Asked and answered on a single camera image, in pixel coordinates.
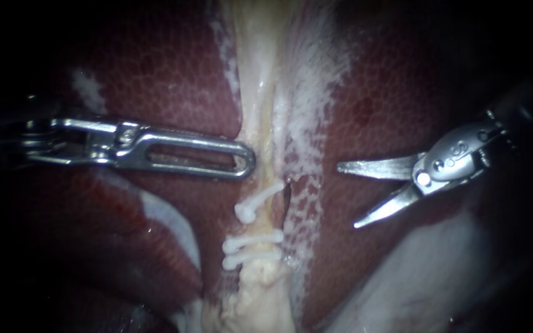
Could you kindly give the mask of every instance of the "white suture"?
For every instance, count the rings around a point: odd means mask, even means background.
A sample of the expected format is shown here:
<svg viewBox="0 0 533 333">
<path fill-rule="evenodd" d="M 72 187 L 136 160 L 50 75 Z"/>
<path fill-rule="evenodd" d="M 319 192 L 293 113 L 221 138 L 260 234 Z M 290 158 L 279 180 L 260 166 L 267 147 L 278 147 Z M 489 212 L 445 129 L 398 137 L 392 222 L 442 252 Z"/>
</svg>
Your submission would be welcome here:
<svg viewBox="0 0 533 333">
<path fill-rule="evenodd" d="M 241 250 L 234 255 L 228 255 L 223 259 L 221 266 L 226 271 L 232 271 L 236 269 L 238 265 L 248 260 L 253 259 L 267 259 L 273 261 L 279 261 L 283 257 L 283 251 L 279 248 L 273 250 L 261 251 L 261 250 Z"/>
<path fill-rule="evenodd" d="M 285 183 L 282 180 L 277 180 L 273 185 L 266 189 L 247 197 L 242 202 L 234 206 L 236 217 L 244 224 L 250 224 L 256 220 L 256 209 L 260 207 L 268 198 L 285 188 Z"/>
<path fill-rule="evenodd" d="M 223 253 L 231 255 L 236 253 L 239 249 L 244 246 L 256 243 L 281 243 L 283 241 L 283 231 L 280 229 L 275 229 L 268 234 L 257 234 L 257 235 L 248 235 L 243 234 L 240 236 L 228 236 L 223 242 L 221 248 Z"/>
<path fill-rule="evenodd" d="M 70 72 L 71 87 L 81 98 L 83 105 L 99 115 L 107 115 L 106 101 L 100 95 L 102 85 L 92 73 L 76 68 Z"/>
</svg>

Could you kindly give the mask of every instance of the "scissor blade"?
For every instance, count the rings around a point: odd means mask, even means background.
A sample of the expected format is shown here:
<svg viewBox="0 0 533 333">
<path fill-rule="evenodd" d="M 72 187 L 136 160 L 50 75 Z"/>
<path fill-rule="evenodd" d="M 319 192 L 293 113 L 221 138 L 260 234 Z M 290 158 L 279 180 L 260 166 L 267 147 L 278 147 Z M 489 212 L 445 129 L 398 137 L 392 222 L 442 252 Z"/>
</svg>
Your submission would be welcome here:
<svg viewBox="0 0 533 333">
<path fill-rule="evenodd" d="M 387 160 L 340 162 L 337 163 L 336 170 L 376 179 L 411 180 L 413 166 L 423 155 L 424 153 L 420 153 Z"/>
<path fill-rule="evenodd" d="M 423 195 L 413 183 L 408 183 L 400 190 L 394 192 L 381 205 L 372 209 L 365 217 L 354 222 L 355 229 L 362 228 L 368 224 L 383 220 L 389 216 L 401 212 L 408 206 L 419 201 Z"/>
</svg>

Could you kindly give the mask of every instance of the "metal jaw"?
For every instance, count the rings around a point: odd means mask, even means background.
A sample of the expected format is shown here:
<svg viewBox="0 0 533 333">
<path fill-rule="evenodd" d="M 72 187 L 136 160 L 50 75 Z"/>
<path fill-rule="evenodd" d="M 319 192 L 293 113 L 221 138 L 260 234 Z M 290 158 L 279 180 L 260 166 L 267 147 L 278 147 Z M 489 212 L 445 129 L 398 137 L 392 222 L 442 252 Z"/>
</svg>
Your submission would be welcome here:
<svg viewBox="0 0 533 333">
<path fill-rule="evenodd" d="M 518 86 L 506 98 L 486 111 L 483 121 L 468 123 L 439 139 L 428 152 L 385 160 L 340 162 L 337 171 L 376 179 L 408 181 L 385 201 L 354 222 L 354 228 L 393 216 L 422 198 L 464 185 L 491 166 L 493 144 L 505 140 L 506 150 L 514 146 L 509 139 L 514 122 L 521 128 L 533 121 L 524 104 L 527 86 Z"/>
<path fill-rule="evenodd" d="M 134 121 L 45 118 L 22 125 L 21 135 L 14 137 L 11 148 L 24 156 L 24 162 L 102 165 L 225 180 L 244 179 L 256 165 L 253 150 L 240 142 Z M 194 156 L 229 155 L 233 161 L 217 163 L 186 154 L 150 154 L 152 146 L 195 151 Z"/>
</svg>

